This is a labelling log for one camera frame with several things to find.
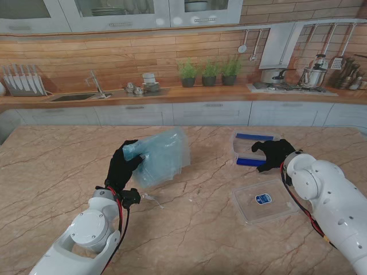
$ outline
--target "glass cabinet door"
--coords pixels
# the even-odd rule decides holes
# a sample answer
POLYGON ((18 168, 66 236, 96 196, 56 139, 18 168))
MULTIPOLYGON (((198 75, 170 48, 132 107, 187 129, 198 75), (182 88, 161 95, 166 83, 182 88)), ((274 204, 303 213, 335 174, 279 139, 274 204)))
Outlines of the glass cabinet door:
POLYGON ((243 0, 169 0, 172 27, 238 24, 243 0))
POLYGON ((168 0, 59 0, 73 32, 170 27, 168 0))
POLYGON ((0 33, 70 31, 57 0, 0 0, 0 33))

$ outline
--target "stove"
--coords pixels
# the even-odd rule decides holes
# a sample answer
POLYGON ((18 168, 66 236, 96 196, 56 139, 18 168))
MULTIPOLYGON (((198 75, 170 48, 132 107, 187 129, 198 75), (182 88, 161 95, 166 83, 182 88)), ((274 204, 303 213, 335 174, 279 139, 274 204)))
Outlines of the stove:
POLYGON ((338 96, 336 93, 332 93, 331 91, 328 91, 322 87, 306 88, 288 83, 270 84, 264 82, 256 82, 253 84, 248 84, 247 87, 250 89, 252 93, 283 93, 283 94, 338 96))

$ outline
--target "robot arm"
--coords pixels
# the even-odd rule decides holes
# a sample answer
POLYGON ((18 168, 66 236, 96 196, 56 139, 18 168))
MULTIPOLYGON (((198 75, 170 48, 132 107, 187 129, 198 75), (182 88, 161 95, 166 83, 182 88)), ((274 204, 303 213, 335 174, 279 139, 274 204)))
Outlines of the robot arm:
POLYGON ((43 255, 30 272, 42 274, 100 275, 120 240, 112 221, 119 215, 118 204, 110 190, 96 190, 89 208, 80 213, 43 255), (72 252, 74 245, 98 253, 87 258, 72 252))
POLYGON ((293 152, 284 169, 297 194, 311 202, 325 236, 357 274, 367 274, 367 199, 338 166, 325 160, 293 152))
POLYGON ((137 166, 143 161, 137 156, 126 161, 122 147, 137 140, 127 140, 115 151, 108 170, 105 188, 99 187, 88 201, 89 208, 80 213, 43 255, 30 272, 31 275, 100 275, 122 242, 122 207, 130 213, 130 206, 140 202, 138 191, 124 190, 137 166), (120 216, 119 230, 113 221, 120 216), (72 252, 79 245, 96 253, 95 258, 72 252))

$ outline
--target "red wire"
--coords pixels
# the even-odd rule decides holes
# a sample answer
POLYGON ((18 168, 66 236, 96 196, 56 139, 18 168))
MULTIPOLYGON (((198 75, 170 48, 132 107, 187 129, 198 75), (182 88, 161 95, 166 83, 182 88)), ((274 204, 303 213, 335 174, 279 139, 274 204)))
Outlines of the red wire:
MULTIPOLYGON (((115 192, 115 190, 112 187, 108 186, 107 189, 109 189, 112 192, 112 194, 114 196, 116 196, 116 192, 115 192)), ((121 205, 121 202, 120 202, 120 200, 118 198, 116 198, 116 202, 117 202, 117 205, 118 205, 118 208, 119 208, 120 222, 122 224, 122 217, 123 217, 122 216, 122 205, 121 205)))
MULTIPOLYGON (((281 163, 281 165, 280 165, 280 172, 281 173, 283 173, 283 166, 284 166, 284 162, 283 163, 281 163)), ((291 194, 291 196, 292 196, 292 198, 296 201, 296 202, 298 202, 299 204, 300 204, 300 202, 298 201, 298 199, 295 197, 295 195, 292 193, 292 192, 290 192, 290 194, 291 194)), ((314 229, 318 232, 318 233, 320 233, 322 236, 325 236, 325 234, 324 234, 324 232, 322 231, 322 229, 315 223, 315 220, 312 218, 312 216, 311 216, 311 213, 308 211, 308 210, 306 210, 306 211, 304 211, 304 213, 308 216, 308 218, 310 219, 310 221, 311 221, 311 224, 313 225, 313 227, 314 227, 314 229)))

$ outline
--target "faucet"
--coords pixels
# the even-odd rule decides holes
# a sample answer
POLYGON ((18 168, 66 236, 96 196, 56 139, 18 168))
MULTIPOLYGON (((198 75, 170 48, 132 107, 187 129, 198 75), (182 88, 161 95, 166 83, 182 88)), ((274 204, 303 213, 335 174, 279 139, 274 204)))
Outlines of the faucet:
POLYGON ((88 86, 90 86, 90 84, 89 84, 89 81, 88 81, 88 80, 89 80, 89 79, 92 79, 92 80, 93 80, 94 84, 95 84, 95 85, 96 85, 96 87, 97 87, 96 98, 97 98, 97 99, 106 99, 106 98, 110 97, 110 96, 106 96, 106 94, 105 94, 105 93, 103 92, 103 90, 101 89, 101 86, 99 85, 99 83, 98 83, 98 79, 97 79, 96 75, 94 74, 94 71, 93 71, 93 70, 91 70, 90 74, 91 74, 91 76, 87 77, 87 78, 85 79, 85 82, 87 83, 87 85, 88 85, 88 86))

